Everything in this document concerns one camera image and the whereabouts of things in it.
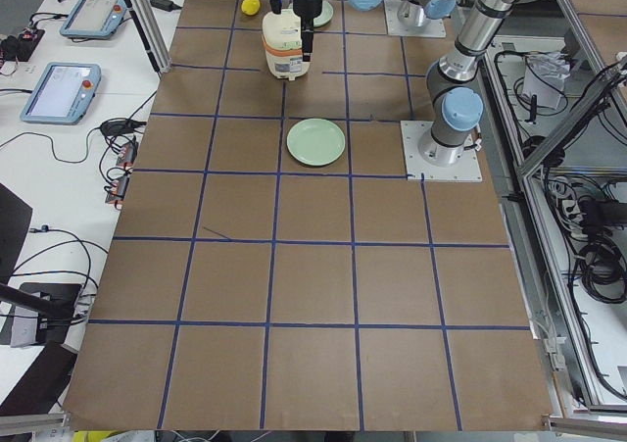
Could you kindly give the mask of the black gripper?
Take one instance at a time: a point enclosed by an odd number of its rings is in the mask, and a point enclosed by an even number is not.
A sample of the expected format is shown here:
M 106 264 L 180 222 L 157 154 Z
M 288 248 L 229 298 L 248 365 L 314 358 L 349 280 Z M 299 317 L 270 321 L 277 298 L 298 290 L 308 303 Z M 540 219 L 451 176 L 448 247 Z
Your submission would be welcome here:
M 292 1 L 295 14 L 301 18 L 303 61 L 309 62 L 314 46 L 314 18 L 321 13 L 323 0 Z

